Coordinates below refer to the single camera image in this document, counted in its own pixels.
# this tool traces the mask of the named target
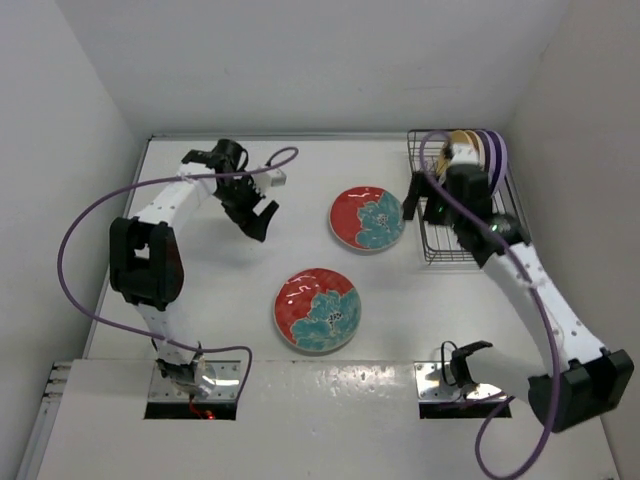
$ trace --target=white wall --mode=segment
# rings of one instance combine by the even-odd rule
[[[145,133],[503,126],[568,0],[57,0]]]
[[[74,215],[131,180],[141,144],[53,0],[0,2],[0,479],[14,478],[54,360],[82,353],[89,323],[57,284],[55,255]],[[102,209],[67,271],[95,306],[106,268]]]
[[[508,140],[542,260],[578,314],[640,366],[640,2],[575,0]],[[640,479],[638,373],[605,427]]]

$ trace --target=stacked plate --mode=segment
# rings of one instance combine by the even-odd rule
[[[507,146],[502,136],[493,130],[454,130],[450,135],[451,143],[473,145],[484,170],[489,174],[491,192],[495,193],[507,174]],[[446,168],[447,162],[441,154],[436,174],[441,175]]]

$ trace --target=yellow plate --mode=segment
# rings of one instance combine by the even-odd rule
[[[486,154],[484,153],[484,145],[482,144],[482,140],[480,140],[480,137],[478,137],[478,134],[473,130],[467,130],[466,132],[467,132],[467,135],[471,137],[471,141],[473,142],[473,147],[476,149],[476,152],[478,152],[478,158],[480,159],[480,166],[484,170],[484,167],[486,165],[485,163]]]
[[[450,143],[466,143],[467,145],[474,145],[473,140],[464,130],[455,130],[451,132]],[[448,167],[449,161],[444,158],[444,151],[441,150],[440,156],[438,157],[438,163],[436,164],[436,176],[439,177],[440,175],[442,175]]]

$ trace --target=red plate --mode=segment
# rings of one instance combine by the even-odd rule
[[[402,204],[378,187],[355,187],[341,193],[331,207],[333,233],[358,250],[383,250],[404,231]]]
[[[327,353],[351,340],[362,305],[344,276],[312,268],[287,280],[273,310],[276,327],[287,342],[305,352]]]

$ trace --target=blue flower pattern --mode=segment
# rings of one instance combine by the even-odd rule
[[[359,208],[358,218],[362,230],[356,234],[356,242],[370,250],[392,245],[404,230],[402,205],[388,192],[377,202],[367,202]]]
[[[311,310],[291,326],[296,346],[313,352],[327,352],[346,343],[360,322],[362,306],[355,288],[344,295],[334,290],[318,293]]]

